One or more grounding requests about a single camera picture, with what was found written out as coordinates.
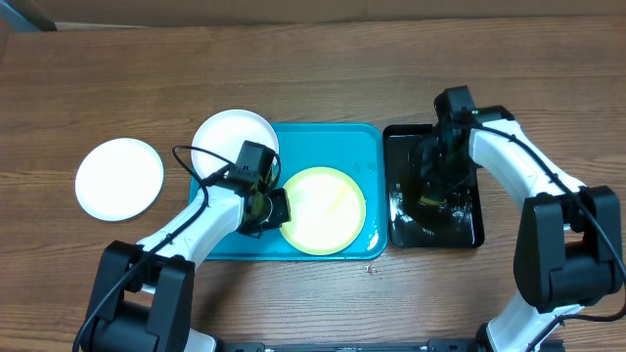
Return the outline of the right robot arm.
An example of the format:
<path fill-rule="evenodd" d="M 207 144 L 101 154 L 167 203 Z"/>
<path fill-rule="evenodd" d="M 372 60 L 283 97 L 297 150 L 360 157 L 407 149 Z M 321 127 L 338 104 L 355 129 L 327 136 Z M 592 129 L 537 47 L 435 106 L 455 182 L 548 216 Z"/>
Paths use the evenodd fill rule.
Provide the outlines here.
<path fill-rule="evenodd" d="M 436 107 L 438 122 L 420 156 L 420 202 L 442 206 L 486 169 L 521 209 L 514 297 L 476 334 L 477 351 L 538 351 L 567 320 L 625 285 L 620 203 L 607 186 L 588 188 L 553 164 L 503 107 Z"/>

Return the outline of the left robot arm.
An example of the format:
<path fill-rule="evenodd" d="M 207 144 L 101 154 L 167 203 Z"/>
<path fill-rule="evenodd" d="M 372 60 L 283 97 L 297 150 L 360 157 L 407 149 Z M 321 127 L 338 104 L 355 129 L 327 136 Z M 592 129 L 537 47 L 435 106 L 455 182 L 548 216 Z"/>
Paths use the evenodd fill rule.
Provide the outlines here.
<path fill-rule="evenodd" d="M 225 236 L 255 233 L 246 215 L 244 198 L 212 187 L 141 243 L 112 242 L 73 350 L 219 350 L 217 338 L 191 327 L 195 273 Z"/>

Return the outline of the green yellow sponge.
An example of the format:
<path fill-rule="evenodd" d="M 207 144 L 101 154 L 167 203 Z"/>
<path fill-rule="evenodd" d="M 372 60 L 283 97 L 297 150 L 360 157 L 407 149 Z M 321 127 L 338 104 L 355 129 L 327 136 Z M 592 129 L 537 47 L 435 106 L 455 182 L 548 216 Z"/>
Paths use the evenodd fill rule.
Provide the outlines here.
<path fill-rule="evenodd" d="M 442 206 L 447 203 L 447 199 L 443 196 L 422 195 L 420 203 L 428 206 Z"/>

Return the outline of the yellow plate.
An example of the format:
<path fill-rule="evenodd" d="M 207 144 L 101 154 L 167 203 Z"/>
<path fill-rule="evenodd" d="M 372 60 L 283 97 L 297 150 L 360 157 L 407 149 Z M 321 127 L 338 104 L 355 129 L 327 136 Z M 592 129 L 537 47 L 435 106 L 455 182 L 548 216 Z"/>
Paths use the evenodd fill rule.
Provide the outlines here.
<path fill-rule="evenodd" d="M 366 200 L 357 183 L 335 168 L 316 166 L 291 176 L 287 193 L 291 220 L 280 232 L 300 252 L 324 256 L 350 246 L 366 220 Z"/>

